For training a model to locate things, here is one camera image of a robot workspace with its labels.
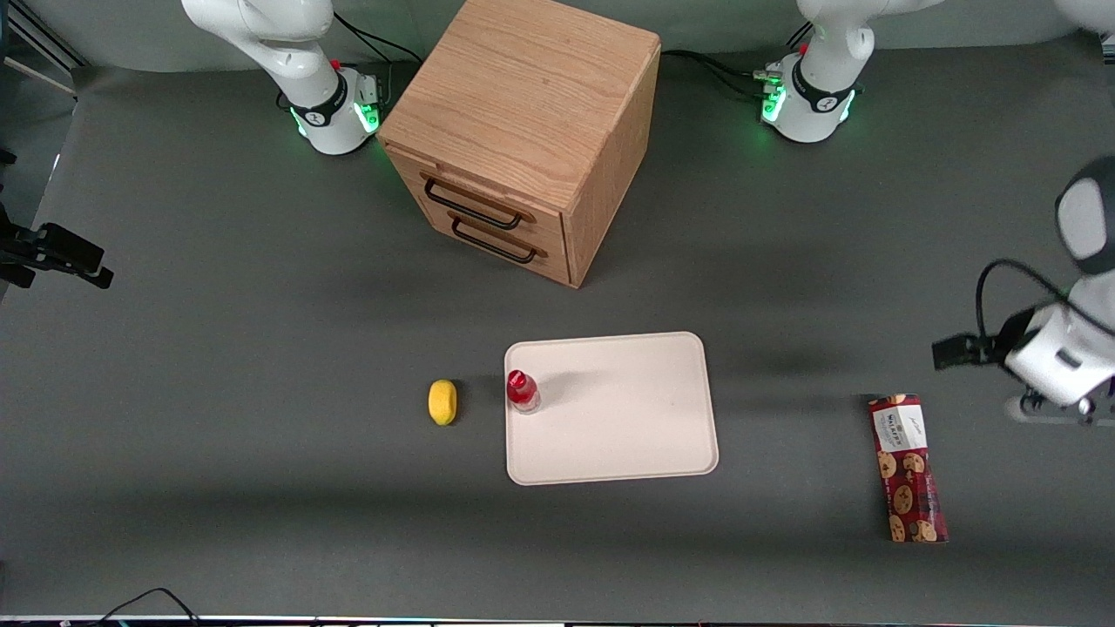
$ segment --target wooden cabinet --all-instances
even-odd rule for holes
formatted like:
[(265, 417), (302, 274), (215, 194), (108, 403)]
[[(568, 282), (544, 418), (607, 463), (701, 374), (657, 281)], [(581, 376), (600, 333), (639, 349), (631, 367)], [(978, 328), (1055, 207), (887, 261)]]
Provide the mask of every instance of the wooden cabinet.
[(468, 0), (379, 129), (437, 231), (580, 287), (647, 151), (657, 35)]

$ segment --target wood grain top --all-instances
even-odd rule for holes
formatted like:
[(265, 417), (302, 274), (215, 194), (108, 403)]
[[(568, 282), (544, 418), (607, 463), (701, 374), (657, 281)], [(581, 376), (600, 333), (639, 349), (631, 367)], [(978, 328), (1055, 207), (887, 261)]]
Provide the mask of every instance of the wood grain top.
[(551, 0), (468, 0), (379, 136), (565, 210), (659, 49)]

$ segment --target white cutting board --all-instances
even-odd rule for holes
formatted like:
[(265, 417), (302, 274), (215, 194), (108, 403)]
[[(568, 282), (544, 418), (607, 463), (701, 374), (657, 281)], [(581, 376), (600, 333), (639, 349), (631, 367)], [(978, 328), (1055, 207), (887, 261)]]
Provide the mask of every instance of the white cutting board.
[(505, 401), (507, 474), (520, 485), (707, 474), (719, 450), (705, 345), (690, 332), (524, 341), (512, 370), (542, 406)]

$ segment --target gray wall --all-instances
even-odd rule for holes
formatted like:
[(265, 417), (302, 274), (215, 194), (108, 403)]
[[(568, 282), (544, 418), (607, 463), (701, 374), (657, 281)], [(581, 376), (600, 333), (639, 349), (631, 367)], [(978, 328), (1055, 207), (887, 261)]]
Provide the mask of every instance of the gray wall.
[[(704, 52), (782, 44), (802, 22), (792, 0), (562, 0), (662, 36), (667, 48)], [(358, 27), (425, 55), (463, 0), (334, 0)], [(28, 4), (97, 65), (153, 71), (252, 67), (231, 46), (198, 30), (177, 0), (29, 0)], [(1072, 30), (1053, 0), (946, 0), (874, 25), (884, 48), (1001, 46)], [(358, 61), (367, 49), (334, 25), (322, 46)]]

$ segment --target cookie package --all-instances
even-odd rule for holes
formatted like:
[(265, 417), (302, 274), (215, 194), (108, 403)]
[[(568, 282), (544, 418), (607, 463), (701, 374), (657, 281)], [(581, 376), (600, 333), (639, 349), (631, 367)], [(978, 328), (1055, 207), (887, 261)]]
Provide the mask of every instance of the cookie package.
[(869, 403), (874, 426), (879, 474), (886, 493), (891, 540), (948, 542), (949, 530), (929, 466), (921, 401), (896, 394)]

